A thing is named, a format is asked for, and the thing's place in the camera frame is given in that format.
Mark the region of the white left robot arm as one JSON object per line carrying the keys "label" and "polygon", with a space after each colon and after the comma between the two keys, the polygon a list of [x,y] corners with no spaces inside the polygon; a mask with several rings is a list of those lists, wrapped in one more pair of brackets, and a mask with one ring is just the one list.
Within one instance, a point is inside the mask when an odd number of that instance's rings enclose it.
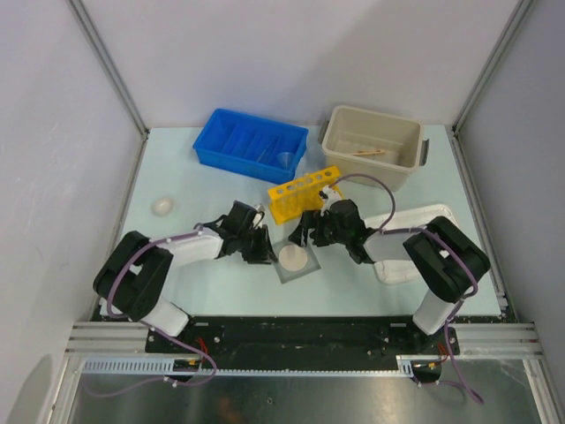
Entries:
{"label": "white left robot arm", "polygon": [[277,263],[264,216],[261,205],[234,201],[228,214],[197,223],[185,234],[149,238],[129,231],[98,271],[94,292],[105,301],[108,316],[145,323],[163,332],[165,344],[174,352],[187,352],[195,332],[187,326],[189,314],[162,295],[169,272],[232,254],[240,254],[249,264]]}

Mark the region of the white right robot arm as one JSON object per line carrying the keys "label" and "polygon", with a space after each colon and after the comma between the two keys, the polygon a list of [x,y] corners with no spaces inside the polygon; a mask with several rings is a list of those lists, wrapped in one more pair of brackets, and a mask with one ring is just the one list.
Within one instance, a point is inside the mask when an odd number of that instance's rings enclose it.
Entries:
{"label": "white right robot arm", "polygon": [[352,200],[306,210],[288,241],[301,247],[342,245],[357,264],[383,262],[387,251],[411,261],[427,286],[407,332],[408,346],[417,354],[438,345],[438,330],[477,294],[479,280],[491,268],[486,254],[445,216],[411,227],[374,228]]}

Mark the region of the clear glass test tube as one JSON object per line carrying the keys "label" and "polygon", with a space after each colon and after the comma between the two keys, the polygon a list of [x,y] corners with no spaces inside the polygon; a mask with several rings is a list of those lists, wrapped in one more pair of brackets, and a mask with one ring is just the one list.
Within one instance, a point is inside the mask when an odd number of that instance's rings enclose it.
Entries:
{"label": "clear glass test tube", "polygon": [[307,208],[308,205],[308,196],[309,196],[309,189],[312,183],[312,179],[310,178],[309,174],[304,174],[301,178],[297,179],[296,188],[297,188],[297,205],[301,210]]}

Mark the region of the clear glass funnel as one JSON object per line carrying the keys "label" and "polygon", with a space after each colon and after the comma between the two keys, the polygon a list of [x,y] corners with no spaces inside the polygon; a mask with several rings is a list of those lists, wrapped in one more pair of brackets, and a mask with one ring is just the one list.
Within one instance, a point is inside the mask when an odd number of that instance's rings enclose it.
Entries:
{"label": "clear glass funnel", "polygon": [[281,152],[277,155],[277,161],[283,170],[293,170],[295,167],[295,154],[292,152]]}

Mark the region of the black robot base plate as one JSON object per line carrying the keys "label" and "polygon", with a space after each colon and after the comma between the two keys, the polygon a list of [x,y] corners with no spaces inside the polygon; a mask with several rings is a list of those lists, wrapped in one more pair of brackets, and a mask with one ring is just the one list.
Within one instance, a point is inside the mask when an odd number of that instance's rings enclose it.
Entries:
{"label": "black robot base plate", "polygon": [[365,356],[429,355],[460,352],[453,328],[426,336],[408,315],[399,317],[228,317],[193,316],[175,342],[148,331],[147,353],[183,354],[189,347],[207,353],[203,367],[282,364],[335,365]]}

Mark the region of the wooden test tube holder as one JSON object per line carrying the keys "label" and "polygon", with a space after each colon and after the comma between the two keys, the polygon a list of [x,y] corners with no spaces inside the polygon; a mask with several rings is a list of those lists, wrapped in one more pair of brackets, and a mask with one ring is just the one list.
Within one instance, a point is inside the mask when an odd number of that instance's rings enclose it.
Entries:
{"label": "wooden test tube holder", "polygon": [[385,155],[387,153],[384,149],[375,149],[375,150],[362,150],[356,153],[351,153],[354,156],[374,156],[374,155]]}

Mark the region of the wire gauze with ceramic centre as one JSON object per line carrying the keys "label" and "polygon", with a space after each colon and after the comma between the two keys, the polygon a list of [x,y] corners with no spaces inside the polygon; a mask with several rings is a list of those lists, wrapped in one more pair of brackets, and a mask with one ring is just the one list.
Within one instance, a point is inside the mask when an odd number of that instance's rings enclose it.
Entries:
{"label": "wire gauze with ceramic centre", "polygon": [[277,258],[275,271],[282,284],[307,276],[321,269],[321,265],[311,247],[297,246],[289,241],[274,245]]}

